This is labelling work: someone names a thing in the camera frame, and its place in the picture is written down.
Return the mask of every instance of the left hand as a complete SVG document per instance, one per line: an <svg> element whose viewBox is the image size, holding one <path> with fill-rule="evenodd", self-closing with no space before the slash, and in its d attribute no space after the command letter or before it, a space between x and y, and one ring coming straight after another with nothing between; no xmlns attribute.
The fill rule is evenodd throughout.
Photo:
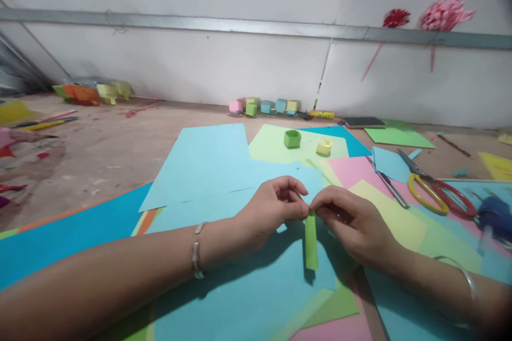
<svg viewBox="0 0 512 341"><path fill-rule="evenodd" d="M261 249L270 234L285 220L303 220L309 206L300 195L307 196L304 185L291 176L281 176L260 185L252 199L235 216L240 228L247 231L256 249Z"/></svg>

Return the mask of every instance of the metal beam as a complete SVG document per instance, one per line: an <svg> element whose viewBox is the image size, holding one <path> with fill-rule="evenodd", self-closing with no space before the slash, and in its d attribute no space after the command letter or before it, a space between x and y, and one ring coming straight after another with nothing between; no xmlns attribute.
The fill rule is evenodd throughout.
<svg viewBox="0 0 512 341"><path fill-rule="evenodd" d="M464 48L512 50L512 36L440 33L417 29L354 27L280 21L214 19L116 12L50 11L0 9L0 21L72 24L84 26L135 27L237 32L263 35L302 36L387 42L400 44L443 45Z"/></svg>

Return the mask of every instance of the bracelet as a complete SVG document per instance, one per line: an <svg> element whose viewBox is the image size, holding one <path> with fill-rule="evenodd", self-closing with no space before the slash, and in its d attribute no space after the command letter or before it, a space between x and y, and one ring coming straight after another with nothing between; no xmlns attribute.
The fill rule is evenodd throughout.
<svg viewBox="0 0 512 341"><path fill-rule="evenodd" d="M454 259L450 258L450 257L446 257L446 256L436 256L434 257L435 260L441 260L441 259L447 259L447 260L450 260L452 263L453 263L453 266L455 266L457 269L459 269L462 274L464 275L464 277L466 277L466 280L468 281L468 284L469 284L469 288L471 289L471 300L473 301L473 305L475 305L476 301L478 300L478 291L476 290L476 284L475 282L473 281L473 278L471 277L471 275L469 274L469 272L460 264L458 263L457 261L455 261ZM437 311L441 316L443 316L444 318L446 319L449 319L444 313L442 313L441 311ZM459 326L459 327L467 327L468 324L466 323L456 323L455 324L456 326Z"/></svg>
<svg viewBox="0 0 512 341"><path fill-rule="evenodd" d="M203 221L201 224L199 224L195 230L195 234L201 233L203 230L204 224L206 224L208 221ZM195 242L192 244L192 266L194 267L194 276L196 279L200 280L204 278L204 274L201 271L201 268L199 267L199 242Z"/></svg>

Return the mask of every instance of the table surface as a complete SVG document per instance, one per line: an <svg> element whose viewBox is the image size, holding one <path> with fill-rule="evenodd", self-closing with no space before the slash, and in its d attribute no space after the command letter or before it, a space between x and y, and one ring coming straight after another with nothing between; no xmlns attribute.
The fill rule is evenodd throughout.
<svg viewBox="0 0 512 341"><path fill-rule="evenodd" d="M289 128L310 128L336 125L338 119L313 119L282 115L259 115L257 118L227 116L227 107L132 98L116 106L82 107L66 104L54 94L30 95L21 100L32 110L52 115L69 109L78 112L70 115L79 120L46 129L58 135L44 160L31 157L0 159L0 183L27 184L25 192L0 210L0 232L18 228L57 214L86 207L99 200L112 198L155 179L181 130L186 127L244 123L247 141L251 142L263 124ZM488 152L512 158L512 147L497 141L494 131L411 124L427 139L444 131L459 147L471 153L474 159L437 139L437 149L423 149L415 162L427 173L437 178L452 178L452 173L463 167L469 169L471 178L490 178L477 156ZM366 147L373 145L395 150L395 145L374 144L362 129L351 133ZM402 148L409 154L414 147ZM359 271L358 281L370 323L379 322L378 313L371 304L371 293L364 286L364 276ZM380 326L370 326L374 340L385 339Z"/></svg>

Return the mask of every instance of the paper flower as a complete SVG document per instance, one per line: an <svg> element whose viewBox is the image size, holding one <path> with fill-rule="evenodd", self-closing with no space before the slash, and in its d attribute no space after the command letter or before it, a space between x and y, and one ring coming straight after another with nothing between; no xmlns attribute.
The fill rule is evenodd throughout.
<svg viewBox="0 0 512 341"><path fill-rule="evenodd" d="M421 29L450 32L453 27L464 21L471 20L475 11L465 11L461 0L439 0L420 17ZM436 46L432 46L430 54L430 72L434 72Z"/></svg>
<svg viewBox="0 0 512 341"><path fill-rule="evenodd" d="M383 27L387 28L396 28L401 27L402 25L406 25L409 22L409 16L411 14L403 9L392 9L384 16L384 23L382 24ZM377 48L375 55L373 55L372 60L370 61L370 64L368 64L368 68L366 69L363 78L361 81L364 80L368 72L370 71L370 68L373 65L373 62L377 58L377 55L379 54L382 46L384 45L384 42L379 44L379 47Z"/></svg>

